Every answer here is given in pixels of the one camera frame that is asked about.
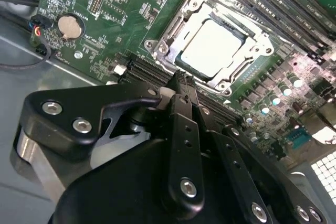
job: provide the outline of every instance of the cable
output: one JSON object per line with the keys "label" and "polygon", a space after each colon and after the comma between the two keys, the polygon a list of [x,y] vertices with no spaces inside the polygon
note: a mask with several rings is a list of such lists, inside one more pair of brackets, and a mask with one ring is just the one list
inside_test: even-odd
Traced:
{"label": "cable", "polygon": [[15,24],[16,26],[18,26],[19,28],[23,29],[28,33],[32,32],[33,27],[29,27],[28,20],[20,16],[17,16],[13,13],[10,13],[9,11],[1,7],[0,7],[0,17],[12,22],[13,24]]}
{"label": "cable", "polygon": [[40,42],[46,47],[47,49],[47,53],[44,56],[44,58],[36,63],[32,63],[32,64],[28,64],[28,65],[7,65],[7,64],[1,64],[0,63],[0,69],[8,69],[8,70],[25,70],[25,69],[31,69],[31,68],[35,68],[39,65],[41,65],[43,62],[46,62],[48,59],[50,59],[51,57],[51,48],[49,46],[48,41],[46,40],[46,38],[40,33],[40,36],[38,36]]}
{"label": "cable", "polygon": [[38,7],[38,0],[0,0],[0,1],[5,1],[17,5],[26,5],[26,6],[31,6],[31,7]]}

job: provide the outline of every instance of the microchip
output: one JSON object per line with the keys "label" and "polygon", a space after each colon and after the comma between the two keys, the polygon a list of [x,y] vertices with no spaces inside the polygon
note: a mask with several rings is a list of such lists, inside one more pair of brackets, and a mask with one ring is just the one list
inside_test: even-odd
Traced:
{"label": "microchip", "polygon": [[249,101],[247,101],[245,98],[242,98],[242,100],[240,101],[240,105],[244,108],[251,107],[251,103]]}
{"label": "microchip", "polygon": [[266,92],[267,92],[267,89],[265,89],[263,86],[261,85],[258,85],[256,88],[255,88],[255,91],[261,95],[264,95]]}
{"label": "microchip", "polygon": [[321,65],[321,68],[322,69],[326,69],[328,66],[330,66],[330,63],[325,61],[322,65]]}
{"label": "microchip", "polygon": [[275,85],[275,82],[274,81],[272,81],[271,79],[269,79],[268,77],[266,77],[263,81],[262,81],[262,83],[264,84],[264,86],[266,86],[266,87],[271,87],[271,86],[274,86]]}
{"label": "microchip", "polygon": [[248,91],[248,94],[246,96],[253,103],[255,103],[256,101],[258,101],[260,99],[260,97],[252,91]]}
{"label": "microchip", "polygon": [[276,79],[276,80],[277,80],[277,79],[282,79],[282,78],[285,77],[284,74],[281,73],[281,72],[280,72],[279,70],[277,70],[277,69],[271,69],[269,73],[270,73],[271,76],[273,76],[273,78]]}
{"label": "microchip", "polygon": [[272,124],[273,126],[277,126],[277,125],[279,125],[279,123],[280,123],[280,121],[278,121],[278,120],[274,120],[271,124]]}
{"label": "microchip", "polygon": [[283,63],[281,63],[279,65],[279,67],[282,68],[284,71],[287,71],[287,72],[293,71],[293,67],[288,62],[286,62],[286,61],[284,61]]}
{"label": "microchip", "polygon": [[305,98],[310,99],[312,98],[313,94],[311,92],[308,92],[307,94],[304,95]]}
{"label": "microchip", "polygon": [[279,107],[279,108],[282,108],[283,106],[285,106],[285,104],[284,104],[283,102],[280,102],[280,103],[277,105],[277,107]]}
{"label": "microchip", "polygon": [[310,72],[311,72],[313,75],[317,76],[317,75],[319,74],[319,72],[320,72],[320,69],[319,69],[318,67],[314,67],[314,68],[312,68],[312,69],[310,70]]}

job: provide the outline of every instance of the electrolytic capacitor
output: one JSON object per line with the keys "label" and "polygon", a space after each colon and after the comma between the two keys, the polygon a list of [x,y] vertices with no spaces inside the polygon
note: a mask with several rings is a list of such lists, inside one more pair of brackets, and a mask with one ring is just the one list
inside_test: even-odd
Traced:
{"label": "electrolytic capacitor", "polygon": [[251,140],[252,143],[255,142],[255,141],[257,141],[258,140],[257,133],[255,133],[254,131],[250,132],[249,138],[250,138],[250,140]]}
{"label": "electrolytic capacitor", "polygon": [[299,115],[303,113],[303,108],[297,102],[294,102],[292,104],[292,107],[296,111],[296,113],[298,113]]}
{"label": "electrolytic capacitor", "polygon": [[253,119],[252,119],[251,114],[246,114],[246,115],[244,115],[244,118],[245,118],[245,122],[246,122],[246,123],[248,123],[248,124],[253,123]]}
{"label": "electrolytic capacitor", "polygon": [[290,77],[289,81],[293,84],[295,88],[301,88],[303,86],[303,81],[300,80],[297,76]]}
{"label": "electrolytic capacitor", "polygon": [[292,125],[292,127],[295,130],[297,130],[299,127],[301,127],[300,123],[295,118],[290,117],[289,118],[289,123],[290,123],[290,125]]}
{"label": "electrolytic capacitor", "polygon": [[269,112],[269,107],[267,107],[267,105],[265,103],[262,103],[259,106],[259,109],[262,112],[262,114],[268,114],[268,112]]}
{"label": "electrolytic capacitor", "polygon": [[280,90],[282,91],[282,93],[286,97],[292,94],[292,90],[287,85],[282,85],[280,87]]}
{"label": "electrolytic capacitor", "polygon": [[271,100],[271,102],[272,102],[273,105],[279,105],[280,102],[281,102],[280,98],[278,98],[278,96],[275,95],[275,94],[271,94],[269,96],[269,98],[270,98],[270,100]]}

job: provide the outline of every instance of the black plastic arm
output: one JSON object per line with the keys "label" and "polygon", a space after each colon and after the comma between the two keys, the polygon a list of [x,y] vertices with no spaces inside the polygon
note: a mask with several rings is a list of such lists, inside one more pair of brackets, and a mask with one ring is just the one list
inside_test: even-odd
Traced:
{"label": "black plastic arm", "polygon": [[[25,99],[20,126],[35,142],[67,159],[79,160],[91,153],[100,137],[103,119],[117,121],[129,108],[154,107],[160,101],[158,90],[144,82],[38,91]],[[46,102],[56,102],[61,112],[56,114],[56,109],[54,114],[46,113],[43,109]],[[87,127],[89,132],[76,131],[73,123],[77,119],[90,123],[91,126]]]}

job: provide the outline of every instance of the black plastic bracket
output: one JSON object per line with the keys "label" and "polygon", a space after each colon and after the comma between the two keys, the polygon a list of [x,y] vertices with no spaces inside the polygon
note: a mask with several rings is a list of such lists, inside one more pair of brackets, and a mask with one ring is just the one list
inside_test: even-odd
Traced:
{"label": "black plastic bracket", "polygon": [[[146,83],[127,83],[66,90],[38,91],[24,101],[20,126],[35,142],[51,148],[66,159],[79,160],[89,156],[101,135],[101,122],[119,117],[138,106],[157,106],[161,95]],[[46,102],[61,106],[59,114],[43,110]],[[73,122],[84,119],[91,125],[89,132],[76,131]]]}
{"label": "black plastic bracket", "polygon": [[192,120],[190,99],[173,95],[168,125],[169,154],[162,203],[177,219],[188,220],[204,205],[200,138],[197,123]]}

